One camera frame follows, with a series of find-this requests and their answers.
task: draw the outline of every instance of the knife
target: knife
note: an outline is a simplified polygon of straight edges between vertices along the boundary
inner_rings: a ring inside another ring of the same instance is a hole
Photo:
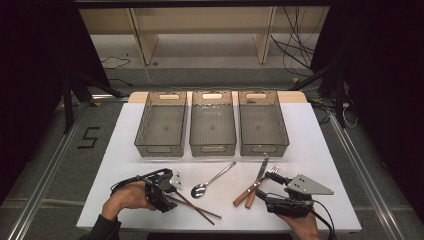
[[[250,196],[249,194],[253,192],[253,190],[256,189],[256,187],[259,185],[259,179],[261,179],[262,175],[264,175],[266,165],[268,164],[269,157],[266,156],[264,161],[262,162],[261,169],[259,169],[258,176],[256,177],[255,183],[250,186],[246,191],[244,191],[236,200],[234,200],[233,204],[234,206],[238,206],[247,196]],[[255,194],[251,194],[252,199],[250,205],[252,205],[253,199],[255,198]]]
[[[249,208],[250,209],[250,207],[253,204],[253,199],[255,199],[255,196],[256,196],[256,193],[255,193],[256,192],[256,188],[258,188],[258,186],[261,184],[260,179],[262,178],[262,176],[265,173],[265,168],[266,168],[266,165],[268,164],[268,160],[269,160],[269,157],[266,156],[265,159],[264,159],[264,162],[262,163],[261,169],[259,170],[258,176],[256,177],[256,181],[253,184],[254,185],[254,189],[251,191],[251,193],[249,193],[249,196],[248,196],[248,198],[246,200],[246,204],[244,205],[246,208]]]

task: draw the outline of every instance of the gray floor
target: gray floor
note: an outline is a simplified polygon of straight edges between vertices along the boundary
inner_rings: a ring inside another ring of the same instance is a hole
[[[115,55],[132,60],[130,64],[119,69],[106,70],[109,78],[119,78],[133,84],[133,86],[129,86],[118,80],[111,81],[114,89],[124,93],[169,89],[170,87],[186,90],[195,87],[211,88],[216,86],[234,89],[247,87],[287,89],[293,85],[292,79],[296,77],[282,67],[282,56],[276,51],[275,46],[270,47],[267,64],[259,65],[255,58],[256,53],[251,39],[244,35],[230,37],[201,35],[189,38],[164,36],[158,43],[158,49],[152,61],[157,65],[151,64],[146,69],[140,64],[130,38],[118,38],[119,41],[112,41],[114,43],[111,45],[112,47],[108,45],[110,41],[107,38],[93,37],[93,39],[97,43],[96,47],[102,59]],[[114,48],[116,43],[120,43],[120,47],[117,49]],[[287,60],[286,63],[287,66],[291,64],[290,60]],[[302,74],[310,74],[308,70],[292,66]],[[308,98],[317,98],[318,86],[319,82],[316,82],[303,91]],[[93,94],[104,94],[94,88],[91,91]],[[85,230],[75,227],[76,221],[97,174],[120,109],[124,104],[124,101],[119,100],[94,100],[93,102],[98,104],[91,104],[83,112],[75,135],[30,224],[25,239],[78,239],[86,233]],[[82,109],[75,106],[75,111],[82,111]],[[316,108],[315,113],[317,121],[326,119],[327,112],[322,109]],[[348,113],[348,117],[355,118],[350,113]],[[378,218],[378,211],[375,211],[367,197],[351,159],[337,135],[334,124],[331,121],[323,123],[321,129],[363,227],[359,233],[339,235],[338,238],[390,239]],[[89,127],[98,128],[90,131],[90,134],[98,138],[94,148],[78,148],[91,144],[91,141],[83,140]],[[39,143],[33,160],[27,164],[0,208],[0,239],[7,239],[14,222],[37,187],[44,170],[64,137],[63,129],[64,110],[59,105],[51,118],[48,131]],[[382,166],[381,158],[362,129],[360,122],[355,128],[347,127],[346,131],[370,172],[378,191],[399,224],[405,239],[422,239],[424,236],[423,224],[398,189],[389,171]],[[122,232],[121,239],[145,239],[145,236],[146,233],[141,232]]]

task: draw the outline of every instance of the spoon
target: spoon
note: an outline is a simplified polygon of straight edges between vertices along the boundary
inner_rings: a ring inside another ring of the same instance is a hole
[[[224,174],[225,172],[227,172],[228,170],[230,170],[230,168],[232,168],[234,165],[236,165],[236,162],[232,162],[230,165],[228,165],[226,168],[224,168],[224,170],[222,170],[215,177],[213,177],[211,180],[209,180],[209,182],[197,184],[196,186],[194,186],[194,188],[191,190],[191,196],[193,198],[200,198],[201,196],[203,196],[203,194],[205,194],[206,187],[210,183],[212,183],[213,181],[215,181],[215,179],[217,179],[219,176],[221,176],[222,174]]]

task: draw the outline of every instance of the black wire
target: black wire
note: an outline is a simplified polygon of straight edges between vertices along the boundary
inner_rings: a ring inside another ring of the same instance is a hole
[[[322,203],[320,203],[319,201],[317,201],[317,200],[312,200],[312,201],[314,201],[314,202],[316,202],[316,203],[318,203],[319,205],[321,205],[321,207],[323,207],[324,208],[324,210],[327,212],[327,214],[328,214],[328,217],[330,218],[330,221],[331,221],[331,226],[333,227],[333,229],[332,229],[332,236],[331,236],[331,238],[329,238],[329,239],[337,239],[337,237],[336,237],[336,228],[334,228],[334,222],[333,222],[333,218],[331,217],[331,215],[330,215],[330,212],[328,212],[328,210],[327,210],[327,208],[324,206],[324,204],[322,204]]]
[[[333,240],[334,239],[333,229],[331,228],[330,224],[324,218],[322,218],[318,213],[316,213],[314,210],[310,209],[309,212],[312,213],[319,220],[321,220],[321,222],[323,222],[328,227],[328,230],[330,231],[330,234],[328,235],[328,240]]]
[[[107,61],[107,60],[109,60],[109,59],[111,59],[111,58],[115,58],[115,59],[118,59],[118,60],[120,60],[120,61],[126,61],[126,62],[125,62],[125,63],[122,63],[122,64],[120,64],[120,65],[118,65],[118,66],[116,66],[116,67],[113,67],[113,68],[105,67],[105,69],[117,69],[117,68],[122,67],[122,66],[124,66],[124,65],[127,65],[128,63],[130,63],[130,62],[131,62],[131,60],[130,60],[130,59],[128,59],[128,58],[119,58],[119,57],[114,57],[114,56],[112,56],[112,57],[108,57],[108,58],[106,58],[106,59],[102,60],[101,62],[102,62],[102,63],[106,63],[106,61]]]
[[[299,35],[299,33],[300,33],[300,26],[299,26],[299,23],[298,23],[299,11],[300,11],[300,7],[299,7],[299,6],[297,6],[297,8],[296,8],[296,23],[295,23],[295,24],[296,24],[296,25],[295,25],[295,28],[296,28],[296,36],[297,36],[297,39],[299,39],[299,47],[300,47],[300,48],[302,48],[302,51],[300,51],[300,54],[302,55],[303,60],[304,60],[304,61],[305,61],[305,63],[306,63],[307,61],[306,61],[306,59],[305,59],[305,56],[303,55],[303,52],[304,52],[304,50],[305,50],[305,46],[303,45],[302,40],[300,39],[300,35]],[[308,54],[306,54],[306,56],[308,57],[309,61],[312,61],[312,59],[309,57],[309,55],[308,55]]]
[[[283,49],[280,45],[279,45],[279,43],[275,40],[275,38],[271,35],[271,39],[274,41],[274,43],[277,45],[277,47],[278,47],[278,49],[280,49],[280,51],[281,52],[283,52],[283,66],[284,66],[284,69],[286,70],[286,71],[288,71],[289,73],[292,73],[292,74],[295,74],[295,75],[299,75],[299,76],[303,76],[303,77],[310,77],[309,75],[304,75],[304,74],[300,74],[300,73],[298,73],[298,72],[292,72],[291,70],[290,70],[290,68],[288,68],[287,66],[286,66],[286,63],[285,63],[285,55],[287,54],[287,55],[289,55],[289,57],[291,57],[292,59],[294,59],[294,60],[296,60],[298,63],[300,63],[302,66],[304,66],[305,68],[307,68],[307,69],[310,69],[309,68],[309,66],[307,66],[307,65],[305,65],[304,63],[302,63],[300,60],[298,60],[296,57],[294,57],[293,55],[291,55],[290,53],[288,53],[287,52],[287,47],[290,45],[290,44],[286,44],[286,49]]]
[[[120,82],[126,83],[128,86],[131,86],[131,87],[134,86],[134,84],[129,83],[127,81],[124,81],[124,80],[122,80],[120,78],[110,78],[109,81],[120,81]]]
[[[147,75],[147,81],[154,86],[158,86],[158,87],[165,87],[165,88],[171,88],[171,89],[177,89],[177,90],[184,90],[184,89],[188,89],[188,90],[192,90],[192,89],[200,89],[200,90],[205,90],[205,89],[219,89],[219,90],[224,90],[224,89],[228,89],[228,90],[275,90],[275,91],[282,91],[285,89],[282,88],[264,88],[264,87],[243,87],[243,88],[234,88],[234,87],[176,87],[176,86],[170,86],[170,85],[163,85],[163,84],[157,84],[157,83],[153,83],[150,79],[149,73],[147,71],[147,68],[144,67],[144,70],[146,72]]]
[[[283,43],[283,42],[280,42],[280,41],[278,41],[276,39],[273,39],[273,40],[274,40],[275,43],[287,45],[287,46],[289,46],[291,48],[295,48],[295,49],[301,50],[300,47],[296,47],[296,46],[293,46],[293,45],[290,45],[290,44],[287,44],[287,43]],[[310,53],[310,54],[314,54],[314,50],[313,49],[308,49],[307,52]]]
[[[298,25],[298,27],[297,27],[297,34],[298,34],[298,36],[299,36],[299,42],[300,42],[300,43],[301,43],[301,45],[302,45],[302,49],[303,49],[303,51],[305,52],[305,54],[306,54],[306,56],[308,57],[309,61],[312,61],[311,56],[309,56],[308,51],[306,51],[305,45],[303,44],[303,42],[302,42],[302,41],[301,41],[301,39],[300,39],[300,29],[301,29],[301,27],[302,27],[303,19],[305,18],[305,13],[306,13],[306,10],[307,10],[307,9],[308,9],[308,8],[306,7],[306,8],[305,8],[305,11],[303,11],[303,14],[302,14],[302,20],[301,20],[300,24],[299,24],[299,25]]]
[[[290,39],[293,38],[293,40],[299,44],[299,47],[301,47],[302,46],[302,42],[300,41],[299,35],[296,33],[296,30],[295,30],[295,28],[297,27],[297,19],[298,19],[298,10],[299,10],[299,7],[296,7],[296,15],[295,15],[296,16],[296,18],[295,18],[296,21],[295,21],[295,25],[294,26],[293,26],[293,23],[292,23],[292,21],[291,21],[291,19],[289,17],[289,14],[287,13],[286,7],[284,6],[283,9],[284,9],[284,12],[286,13],[287,20],[289,21],[290,27],[292,29],[292,32],[290,33]],[[300,51],[300,54],[302,55],[302,58],[303,58],[303,60],[306,63],[307,61],[305,59],[305,56],[303,55],[303,51]]]
[[[318,121],[318,124],[321,126],[323,124],[326,124],[330,121],[330,116],[331,116],[331,112],[334,111],[335,107],[334,106],[327,106],[325,104],[319,103],[319,102],[315,102],[312,101],[310,99],[308,99],[308,102],[312,105],[312,108],[314,109],[319,109],[324,111],[325,113],[327,113],[325,115],[325,117],[323,117],[320,121]]]
[[[322,20],[322,17],[324,16],[324,12],[325,12],[325,7],[322,7],[322,12],[321,12],[321,16],[319,17],[319,20],[318,20],[318,23],[317,23],[317,25],[315,26],[315,28],[314,28],[314,30],[312,31],[312,33],[311,33],[311,35],[309,35],[309,37],[303,42],[303,43],[306,43],[313,35],[314,35],[314,33],[315,33],[315,31],[317,30],[317,28],[318,28],[318,26],[319,26],[319,24],[321,23],[321,20]]]

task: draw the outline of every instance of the plastic storage bin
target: plastic storage bin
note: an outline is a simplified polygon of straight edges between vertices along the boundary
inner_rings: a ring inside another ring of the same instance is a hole
[[[190,147],[194,157],[233,156],[237,143],[231,91],[194,91]]]
[[[149,92],[135,139],[142,157],[184,154],[186,92]]]
[[[240,155],[282,157],[289,145],[276,91],[240,91]]]

